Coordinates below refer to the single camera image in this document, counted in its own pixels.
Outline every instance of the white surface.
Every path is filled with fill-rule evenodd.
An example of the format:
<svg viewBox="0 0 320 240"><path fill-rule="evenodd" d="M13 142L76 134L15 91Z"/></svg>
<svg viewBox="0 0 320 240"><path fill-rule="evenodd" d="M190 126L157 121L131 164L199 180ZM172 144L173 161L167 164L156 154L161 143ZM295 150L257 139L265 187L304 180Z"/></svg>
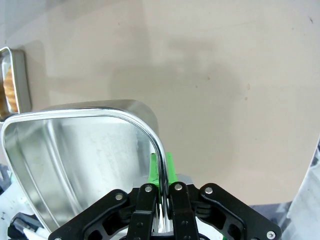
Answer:
<svg viewBox="0 0 320 240"><path fill-rule="evenodd" d="M50 232L42 227L39 227L36 232L24 228L23 232L28 240L47 240L50 235Z"/></svg>
<svg viewBox="0 0 320 240"><path fill-rule="evenodd" d="M315 156L320 159L318 148ZM292 201L287 218L291 220L282 239L320 239L320 162L311 166L303 180L297 196Z"/></svg>
<svg viewBox="0 0 320 240"><path fill-rule="evenodd" d="M176 171L247 204L293 199L317 144L320 4L276 0L0 1L33 110L135 99Z"/></svg>
<svg viewBox="0 0 320 240"><path fill-rule="evenodd" d="M0 239L8 239L8 227L11 220L18 213L33 215L34 212L27 202L24 192L18 182L14 181L7 190L0 195Z"/></svg>
<svg viewBox="0 0 320 240"><path fill-rule="evenodd" d="M223 240L224 239L224 236L220 232L218 232L213 226L210 226L206 223L203 223L197 217L195 218L195 220L196 220L196 224L198 227L198 232L200 234L205 235L210 240Z"/></svg>

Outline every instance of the silver metal tin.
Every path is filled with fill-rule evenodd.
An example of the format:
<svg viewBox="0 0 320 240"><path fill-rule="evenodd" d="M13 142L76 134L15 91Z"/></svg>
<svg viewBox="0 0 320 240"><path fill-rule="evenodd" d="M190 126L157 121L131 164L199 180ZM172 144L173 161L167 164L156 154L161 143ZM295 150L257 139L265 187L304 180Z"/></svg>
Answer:
<svg viewBox="0 0 320 240"><path fill-rule="evenodd" d="M113 100L55 108L14 115L1 130L8 164L50 231L110 190L130 191L135 179L149 174L152 152L164 166L161 181L168 180L157 119L143 103Z"/></svg>
<svg viewBox="0 0 320 240"><path fill-rule="evenodd" d="M6 73L11 66L12 80L14 86L14 93L16 99L16 105L18 112L11 110L11 107L7 102L4 107L5 114L0 118L0 123L2 123L6 118L20 113L27 113L31 111L31 101L28 89L27 75L26 75L26 63L25 56L22 50L13 50L9 47L3 47L0 49L0 60L1 60L1 82L0 88L3 88L3 82Z"/></svg>

